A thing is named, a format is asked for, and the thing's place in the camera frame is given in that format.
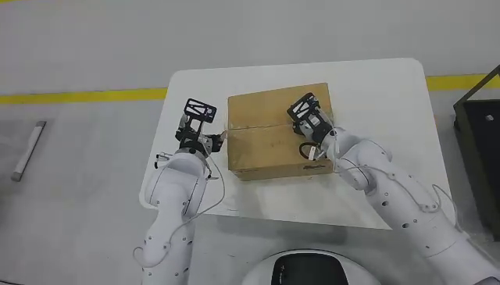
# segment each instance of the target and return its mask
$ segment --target box flap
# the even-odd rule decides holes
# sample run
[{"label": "box flap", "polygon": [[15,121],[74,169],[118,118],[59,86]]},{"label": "box flap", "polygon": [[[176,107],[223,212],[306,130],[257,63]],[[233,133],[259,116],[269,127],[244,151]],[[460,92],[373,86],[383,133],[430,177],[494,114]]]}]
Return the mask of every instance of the box flap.
[{"label": "box flap", "polygon": [[309,92],[318,98],[321,109],[332,117],[328,84],[309,84],[229,97],[227,99],[229,130],[291,125],[287,109]]}]

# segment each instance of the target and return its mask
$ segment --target cable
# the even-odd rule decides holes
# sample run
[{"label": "cable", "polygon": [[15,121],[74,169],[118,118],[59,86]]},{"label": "cable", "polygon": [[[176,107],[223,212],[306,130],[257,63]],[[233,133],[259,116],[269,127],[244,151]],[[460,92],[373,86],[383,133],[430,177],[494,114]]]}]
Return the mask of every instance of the cable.
[{"label": "cable", "polygon": [[8,285],[23,285],[23,284],[19,284],[19,283],[9,282],[9,281],[6,281],[6,280],[0,280],[0,283],[2,283],[2,284],[8,284]]},{"label": "cable", "polygon": [[[199,216],[201,216],[201,215],[203,215],[203,214],[207,213],[207,212],[208,212],[208,211],[210,211],[211,209],[213,209],[213,208],[215,208],[216,206],[220,205],[220,203],[221,203],[221,202],[224,200],[224,198],[226,197],[226,183],[225,183],[225,181],[224,181],[224,176],[223,176],[223,175],[222,175],[222,173],[220,172],[220,168],[219,168],[219,166],[216,164],[215,160],[213,160],[212,155],[211,155],[211,154],[209,153],[209,151],[207,150],[207,148],[206,148],[205,144],[204,144],[204,143],[202,143],[202,145],[203,145],[203,148],[204,148],[204,149],[205,149],[205,151],[206,151],[206,154],[209,156],[209,158],[210,158],[210,160],[212,161],[213,165],[216,167],[217,172],[219,173],[220,180],[222,181],[222,191],[223,191],[223,193],[222,193],[222,197],[220,198],[220,200],[219,200],[217,203],[215,203],[215,204],[211,205],[210,207],[208,207],[207,209],[203,210],[202,212],[200,212],[200,213],[196,214],[195,216],[192,216],[192,217],[191,217],[188,221],[186,221],[186,222],[184,222],[184,223],[180,224],[180,225],[179,225],[179,226],[178,226],[178,227],[177,227],[177,228],[176,228],[176,229],[172,232],[172,234],[170,234],[170,238],[169,238],[169,241],[168,241],[168,243],[167,243],[169,246],[172,244],[172,237],[173,237],[173,235],[175,235],[175,233],[176,233],[176,232],[177,232],[177,231],[178,231],[181,227],[185,226],[186,224],[190,223],[191,221],[193,221],[193,220],[197,219]],[[154,267],[156,267],[157,265],[159,265],[160,263],[162,263],[162,262],[163,262],[163,260],[165,260],[165,257],[166,257],[166,256],[168,255],[168,253],[169,253],[169,249],[170,249],[170,247],[168,247],[168,248],[166,249],[165,254],[163,255],[163,257],[162,257],[162,258],[161,258],[161,259],[160,259],[157,263],[152,264],[152,265],[145,265],[143,262],[139,261],[139,259],[138,259],[138,258],[136,257],[136,255],[135,255],[135,251],[136,251],[137,249],[141,249],[142,251],[144,250],[141,246],[137,246],[136,248],[134,248],[134,250],[132,251],[132,257],[134,258],[135,262],[137,262],[137,263],[138,263],[138,265],[139,265],[141,268],[143,268],[143,269],[150,269],[150,268],[154,268]]]},{"label": "cable", "polygon": [[398,180],[395,179],[395,176],[394,175],[391,175],[390,173],[380,169],[380,168],[377,168],[377,167],[373,167],[373,166],[368,166],[368,165],[364,165],[364,166],[353,166],[353,167],[349,167],[349,168],[346,168],[346,169],[343,169],[342,171],[337,171],[337,153],[338,153],[338,150],[337,150],[337,133],[335,132],[334,130],[334,157],[332,159],[330,159],[333,164],[334,164],[334,173],[336,174],[341,174],[345,171],[348,171],[348,170],[351,170],[351,169],[359,169],[359,171],[362,171],[361,169],[372,169],[372,170],[375,170],[375,171],[378,171],[380,173],[383,173],[385,174],[385,176],[389,179],[389,180],[393,180],[394,182],[396,182],[407,194],[408,196],[411,197],[411,199],[413,200],[413,202],[415,202],[415,204],[418,206],[419,210],[421,212],[424,212],[424,213],[435,213],[435,212],[438,212],[440,209],[441,209],[441,197],[439,196],[439,194],[437,193],[437,191],[434,189],[434,191],[436,191],[436,194],[437,194],[437,199],[438,199],[438,204],[437,204],[437,208],[434,209],[434,210],[426,210],[423,208],[423,205],[424,204],[420,204],[415,196],[413,196],[413,194],[408,190],[408,188],[406,188],[401,182],[399,182]]}]

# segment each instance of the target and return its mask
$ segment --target white cable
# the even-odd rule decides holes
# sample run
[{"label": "white cable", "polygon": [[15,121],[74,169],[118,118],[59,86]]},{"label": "white cable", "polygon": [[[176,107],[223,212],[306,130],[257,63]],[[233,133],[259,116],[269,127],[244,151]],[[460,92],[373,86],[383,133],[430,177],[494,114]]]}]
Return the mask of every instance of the white cable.
[{"label": "white cable", "polygon": [[168,241],[168,245],[169,247],[166,249],[165,251],[165,254],[163,255],[163,257],[155,264],[152,264],[152,265],[146,265],[144,264],[143,262],[140,262],[139,259],[136,257],[135,255],[135,251],[137,249],[141,249],[142,251],[144,250],[141,246],[137,246],[136,248],[134,248],[134,250],[132,251],[132,257],[134,258],[134,260],[138,263],[138,265],[143,268],[143,269],[150,269],[150,268],[154,268],[156,267],[157,265],[159,265],[160,263],[163,262],[163,260],[165,259],[166,255],[169,253],[169,249],[170,249],[170,245],[172,244],[172,237],[173,235],[182,227],[182,226],[185,226],[186,224],[188,224],[189,222],[193,221],[194,219],[197,219],[199,216],[203,215],[204,213],[208,212],[209,210],[215,208],[216,206],[220,205],[220,203],[224,200],[224,198],[226,197],[226,183],[224,182],[224,176],[222,175],[222,173],[220,172],[220,169],[219,169],[219,166],[216,164],[215,160],[213,160],[212,158],[212,155],[209,153],[209,151],[206,149],[206,146],[204,143],[202,143],[203,145],[203,148],[205,149],[206,151],[206,154],[209,156],[210,160],[212,161],[213,165],[217,168],[217,172],[219,173],[219,176],[220,176],[220,180],[222,181],[222,197],[220,198],[220,200],[211,205],[210,207],[208,207],[207,209],[203,210],[202,212],[198,213],[197,215],[191,217],[188,221],[180,224],[173,232],[172,234],[170,235],[170,238],[169,238],[169,241]]},{"label": "white cable", "polygon": [[351,169],[359,169],[361,171],[361,169],[363,168],[366,168],[366,169],[372,169],[372,170],[376,170],[380,173],[383,173],[386,175],[386,177],[389,179],[389,180],[393,180],[394,182],[396,182],[397,184],[399,184],[399,186],[408,194],[408,196],[411,197],[411,199],[415,202],[415,204],[419,207],[419,210],[421,212],[425,212],[425,213],[435,213],[435,212],[438,212],[440,209],[441,209],[441,197],[439,196],[439,194],[437,195],[437,198],[439,200],[438,204],[437,204],[437,208],[435,210],[426,210],[423,208],[423,204],[420,204],[415,196],[413,196],[413,194],[401,183],[399,182],[398,180],[395,179],[394,176],[392,176],[391,174],[389,174],[388,172],[382,170],[382,169],[379,169],[377,167],[372,167],[372,166],[367,166],[367,165],[364,165],[364,166],[353,166],[353,167],[349,167],[349,168],[346,168],[346,169],[343,169],[342,171],[337,171],[337,153],[338,153],[338,150],[337,150],[337,133],[335,132],[334,130],[334,157],[332,159],[330,159],[333,164],[334,164],[334,173],[336,174],[341,174],[345,171],[348,171],[348,170],[351,170]]}]

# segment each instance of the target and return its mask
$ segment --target white object on floor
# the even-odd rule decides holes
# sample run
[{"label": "white object on floor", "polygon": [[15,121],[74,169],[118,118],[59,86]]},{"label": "white object on floor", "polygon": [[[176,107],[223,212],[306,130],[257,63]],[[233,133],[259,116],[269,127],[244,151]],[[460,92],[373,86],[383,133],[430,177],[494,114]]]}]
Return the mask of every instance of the white object on floor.
[{"label": "white object on floor", "polygon": [[40,134],[44,129],[46,123],[47,123],[46,121],[38,121],[33,131],[31,132],[30,138],[28,139],[27,149],[24,152],[21,159],[18,161],[16,168],[14,169],[14,172],[10,176],[10,179],[12,181],[16,182],[21,181],[24,169],[26,168],[28,160],[30,160],[31,153],[33,153],[34,147],[37,145],[38,138],[40,137]]},{"label": "white object on floor", "polygon": [[[154,170],[155,155],[174,151],[177,119],[189,98],[217,107],[210,133],[227,127],[227,98],[232,95],[327,82],[336,126],[370,137],[392,150],[395,163],[433,192],[435,183],[449,192],[445,165],[423,68],[414,59],[379,59],[279,66],[185,70],[175,73],[163,105],[140,193]],[[227,146],[213,159],[223,170],[227,196],[209,213],[302,223],[389,229],[357,192],[334,174],[240,181],[227,170]],[[209,182],[201,209],[220,197]],[[453,205],[443,209],[454,219]]]}]

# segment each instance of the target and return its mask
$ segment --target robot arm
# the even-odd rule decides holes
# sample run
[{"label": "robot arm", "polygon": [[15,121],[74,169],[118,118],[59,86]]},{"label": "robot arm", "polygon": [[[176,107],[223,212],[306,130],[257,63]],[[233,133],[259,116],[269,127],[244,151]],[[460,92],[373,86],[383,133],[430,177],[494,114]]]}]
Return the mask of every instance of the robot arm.
[{"label": "robot arm", "polygon": [[[157,155],[152,178],[145,189],[145,200],[158,209],[155,222],[146,233],[142,258],[142,284],[185,285],[188,283],[192,243],[191,222],[197,217],[210,175],[206,158],[219,151],[225,133],[203,135],[204,122],[211,123],[216,108],[196,100],[187,101],[176,138],[180,147],[174,155]],[[199,122],[193,128],[194,120]]]},{"label": "robot arm", "polygon": [[334,128],[313,94],[301,98],[288,114],[295,132],[317,143],[317,156],[328,157],[347,183],[364,191],[380,217],[406,236],[446,283],[500,283],[497,268],[455,228],[416,178],[391,162],[389,151]]}]

